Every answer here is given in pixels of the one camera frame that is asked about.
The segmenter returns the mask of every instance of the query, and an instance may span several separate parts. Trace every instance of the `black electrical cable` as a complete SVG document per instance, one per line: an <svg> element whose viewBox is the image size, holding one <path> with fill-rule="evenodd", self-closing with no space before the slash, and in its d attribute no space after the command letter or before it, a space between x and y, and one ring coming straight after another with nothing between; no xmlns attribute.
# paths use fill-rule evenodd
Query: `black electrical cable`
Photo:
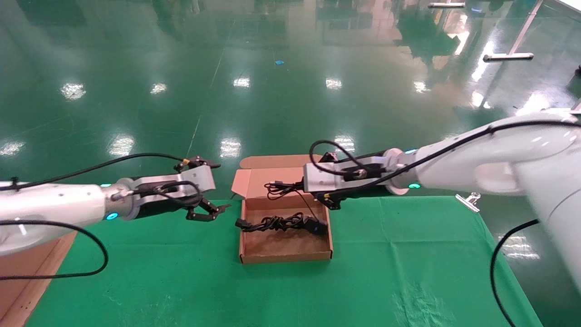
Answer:
<svg viewBox="0 0 581 327"><path fill-rule="evenodd" d="M292 184L286 184L286 183L282 183L282 182L273 182L273 183L266 183L264 185L264 187L266 187L266 189L268 190L266 197L269 200L277 200L277 199L280 199L289 193L296 192L296 194L300 195L300 198L303 199L303 202L307 205L307 208L309 209L311 214L313 214L313 217L316 218L317 215L315 215L315 212L313 211L313 209L311 208L311 206L309 205L307 200L299 192L299 190L303 190L303 186L304 186L303 182L292 183Z"/></svg>
<svg viewBox="0 0 581 327"><path fill-rule="evenodd" d="M251 233L260 231L263 232L268 229L282 230L285 232L287 229L301 229L303 226L303 213L297 212L296 214L283 218L280 216L264 217L259 224L245 226L242 231L245 233Z"/></svg>
<svg viewBox="0 0 581 327"><path fill-rule="evenodd" d="M268 190L268 193L266 194L267 198L269 200L277 200L291 192L294 192L296 190L302 190L303 182L292 184L273 182L266 183L264 187L266 187L266 189Z"/></svg>
<svg viewBox="0 0 581 327"><path fill-rule="evenodd" d="M371 169L368 167L365 167L365 165L363 165L361 162L359 162L357 160L357 158L355 158L351 153L349 153L347 150L345 150L341 145L339 145L337 142L333 142L333 141L329 141L329 140L318 140L315 143L313 143L311 145L311 148L309 149L309 158L311 159L311 162L313 163L313 165L318 169L321 170L323 172L332 174L332 175L338 175L338 176L347 176L347 175L353 175L356 174L355 172L345 172L345 171L335 171L335 170L330 170L327 169L325 167L322 167L321 165L319 165L317 163L317 161L315 160L314 157L314 151L315 151L315 147L317 147L317 145L319 144L330 144L334 147L336 147L337 149L341 150L341 152L343 152L353 163L355 163L357 165L357 167L359 167L360 169L365 170L366 172L371 172Z"/></svg>
<svg viewBox="0 0 581 327"><path fill-rule="evenodd" d="M523 230L527 227L536 225L538 223L539 223L539 220L535 219L535 220L532 220L530 222L525 222L524 224L518 225L517 227L509 230L503 236L503 238L500 239L498 244L496 244L496 247L494 248L494 252L492 252L492 259L490 260L490 285L492 287L492 293L494 294L494 299L496 300L496 304L498 304L498 308L503 313L504 318L507 320L508 324L511 325L511 327L516 327L516 325L514 324L514 322L512 321L510 316L508 315L508 312L504 308L502 302L500 301L500 297L498 296L498 290L496 289L496 281L494 279L494 267L496 265L496 258L498 257L498 253L500 252L500 249L503 247L504 243L506 242L506 240L508 240L509 237L511 237L514 233L516 233L520 230Z"/></svg>
<svg viewBox="0 0 581 327"><path fill-rule="evenodd" d="M432 153L430 155L427 155L424 158L422 158L420 160L417 160L417 161L415 161L415 162L413 162L413 163L405 166L404 168L398 169L395 172L390 173L390 174L388 174L388 175L386 175L384 177L381 177L379 179L376 179L376 180L374 180L372 182L369 182L367 184L354 187L352 189L333 191L333 192L329 192L328 194L331 195L331 196L333 196L333 197L341 197L341 195L347 195L349 193L362 191L362 190L367 189L368 187L378 185L380 183L385 182L386 180L389 180L389 179L394 178L394 177L396 177L398 175L401 175L401 174L403 174L405 172L408 172L409 170L412 170L412 169L414 169L417 166L420 166L422 164L425 164L426 162L428 162L428 161L430 161L430 160L432 160L434 158L437 158L437 157L439 157L439 156L447 153L448 151L451 151L451 150L453 150L453 149L455 149L455 148L457 148L457 147L459 147L459 146L461 146L463 144L466 144L466 143L468 143L470 141L474 141L477 138L486 136L488 134L493 134L493 133L495 133L495 132L497 132L499 130L511 129L511 128L515 128L515 127L524 127L524 126L538 126L538 125L581 127L581 124L578 124L578 123L564 122L564 121L552 121L552 120L531 120L531 121L528 121L528 122L507 123L507 124L503 124L503 125L500 125L500 126L488 125L488 127L485 128L485 129L483 129L482 131L476 132L476 133L474 133L474 134L472 134L470 136L467 136L467 137L465 137L465 138L463 138L461 140L458 140L458 141L456 141L456 142L448 145L447 147L444 147L441 150L438 150L438 151L436 151L436 152L434 152L434 153ZM311 163L313 165L315 165L315 167L317 167L318 169L320 169L317 166L317 163L314 160L314 157L313 157L313 149L314 149L314 147L311 146L311 148L309 150L309 157L311 158Z"/></svg>
<svg viewBox="0 0 581 327"><path fill-rule="evenodd" d="M97 169L100 169L100 168L103 168L103 167L106 167L106 166L109 166L112 164L116 164L116 163L121 162L121 161L129 160L129 159L133 159L133 158L139 158L139 157L160 157L160 158L174 159L174 160L178 160L178 161L184 160L183 158L179 158L179 157L175 157L173 155L163 154L163 153L149 152L149 153L131 154L131 155L126 155L126 156L121 157L121 158L117 158L117 159L113 159L113 160L104 162L102 164L100 163L99 165L85 168L85 169L76 171L74 173L69 173L66 175L53 177L53 178L49 178L49 179L45 179L45 180L39 180L38 182L31 182L31 183L20 184L20 185L10 185L10 186L0 187L0 191L20 190L20 189L26 189L28 187L34 187L34 186L39 186L39 185L43 185L43 184L54 183L54 182L58 182L58 181L63 180L63 179L75 177L78 175L82 175L82 174L91 172L93 170L97 170Z"/></svg>
<svg viewBox="0 0 581 327"><path fill-rule="evenodd" d="M195 188L196 189L196 195L195 195L195 197L194 198L191 198L191 199L188 199L188 200L180 200L179 198L172 197L172 196L170 196L170 195L162 192L164 190L168 190L168 189L170 189L172 187L180 186L180 185L190 185L193 188ZM180 182L169 182L167 184L164 184L164 185L160 186L159 187L159 191L157 191L157 190L142 191L142 192L136 192L134 194L139 194L139 193L152 193L152 194L155 194L155 195L159 195L159 196L162 196L164 198L167 198L171 202L174 202L174 203L176 203L176 204L178 204L178 205L180 205L182 207L190 207L190 206L192 206L194 204L197 204L201 200L201 196L202 196L202 191L200 191L199 186L197 184L193 183L193 182L190 182L189 180L182 180Z"/></svg>
<svg viewBox="0 0 581 327"><path fill-rule="evenodd" d="M109 263L109 254L107 253L107 249L105 249L105 245L103 245L103 242L101 242L101 240L99 240L99 238L96 237L93 233L89 232L88 230L86 230L82 227L71 225L69 223L57 222L57 221L34 221L34 220L26 220L26 219L19 220L19 221L0 221L0 226L10 226L10 225L46 225L46 226L57 226L57 227L63 227L63 228L76 230L79 233L87 235L92 241L95 242L95 244L97 244L97 246L99 246L99 249L101 250L101 252L103 252L103 264L98 269L93 270L93 271L89 271L89 272L61 273L58 275L40 275L40 276L32 276L32 275L30 275L30 276L27 276L27 275L23 275L23 276L19 276L19 275L0 276L0 280L57 279L57 278L92 276L92 275L96 275L96 274L102 272L103 269L105 269L105 267L107 267L107 264Z"/></svg>

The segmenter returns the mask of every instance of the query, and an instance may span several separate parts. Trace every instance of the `connector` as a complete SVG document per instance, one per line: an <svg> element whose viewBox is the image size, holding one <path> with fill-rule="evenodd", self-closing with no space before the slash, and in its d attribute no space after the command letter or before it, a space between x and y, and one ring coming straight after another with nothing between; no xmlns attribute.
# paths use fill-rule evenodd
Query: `connector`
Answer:
<svg viewBox="0 0 581 327"><path fill-rule="evenodd" d="M313 235L325 235L329 228L326 221L311 216L305 216L303 218L303 225L304 228Z"/></svg>
<svg viewBox="0 0 581 327"><path fill-rule="evenodd" d="M236 220L236 223L234 224L234 226L244 230L244 229L248 229L248 228L252 227L252 224L244 219L238 218Z"/></svg>

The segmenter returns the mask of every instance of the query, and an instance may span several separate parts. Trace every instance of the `box flap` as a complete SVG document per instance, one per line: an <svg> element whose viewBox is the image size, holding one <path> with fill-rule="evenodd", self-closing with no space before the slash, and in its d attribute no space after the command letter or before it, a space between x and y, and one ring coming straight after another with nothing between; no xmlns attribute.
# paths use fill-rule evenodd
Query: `box flap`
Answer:
<svg viewBox="0 0 581 327"><path fill-rule="evenodd" d="M318 162L322 155L313 155ZM296 155L261 155L244 158L240 161L240 168L242 169L257 169L257 168L291 168L302 167L310 163L311 159L308 154Z"/></svg>
<svg viewBox="0 0 581 327"><path fill-rule="evenodd" d="M248 183L250 182L250 169L238 169L232 182L232 192L246 198Z"/></svg>
<svg viewBox="0 0 581 327"><path fill-rule="evenodd" d="M244 198L266 197L268 191L264 187L265 184L276 180L283 183L296 183L300 182L302 178L302 167L238 169L236 176L234 176L232 191Z"/></svg>

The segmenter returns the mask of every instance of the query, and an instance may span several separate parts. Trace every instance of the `green epoxy floor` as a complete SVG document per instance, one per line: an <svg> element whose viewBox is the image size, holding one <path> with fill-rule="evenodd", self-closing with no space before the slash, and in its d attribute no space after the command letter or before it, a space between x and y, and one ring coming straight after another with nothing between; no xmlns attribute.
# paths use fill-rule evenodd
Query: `green epoxy floor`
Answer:
<svg viewBox="0 0 581 327"><path fill-rule="evenodd" d="M534 60L487 64L534 1L428 2L2 1L0 179L129 153L201 155L222 164L209 196L224 199L249 155L306 153L321 138L355 154L414 148L581 96L578 17L542 7L521 45ZM71 181L173 165L137 160ZM480 207L495 236L534 217L518 198ZM514 242L507 259L541 321L577 326L581 298L547 236L534 227Z"/></svg>

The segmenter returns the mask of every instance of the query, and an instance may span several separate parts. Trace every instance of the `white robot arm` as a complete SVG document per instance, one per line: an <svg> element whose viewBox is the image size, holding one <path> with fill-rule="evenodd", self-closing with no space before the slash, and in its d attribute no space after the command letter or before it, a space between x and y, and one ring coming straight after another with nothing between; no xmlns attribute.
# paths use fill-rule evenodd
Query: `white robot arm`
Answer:
<svg viewBox="0 0 581 327"><path fill-rule="evenodd" d="M330 209L339 209L345 198L378 191L403 195L413 183L526 196L581 289L581 125L576 122L568 113L554 112L506 118L417 150L393 148L359 157L367 170L349 159L320 162L319 168L309 163L303 187ZM353 173L334 175L320 168ZM382 180L388 175L395 176Z"/></svg>
<svg viewBox="0 0 581 327"><path fill-rule="evenodd" d="M174 175L122 178L115 184L102 186L42 184L0 191L0 221L56 221L84 227L102 220L132 220L182 208L188 211L186 219L212 221L227 207L216 207L203 197L203 193L216 188L211 169L219 165L199 157L190 165L190 169ZM0 189L9 188L13 183L0 182ZM195 207L203 208L208 214L194 212ZM34 247L70 231L47 225L0 226L0 256Z"/></svg>

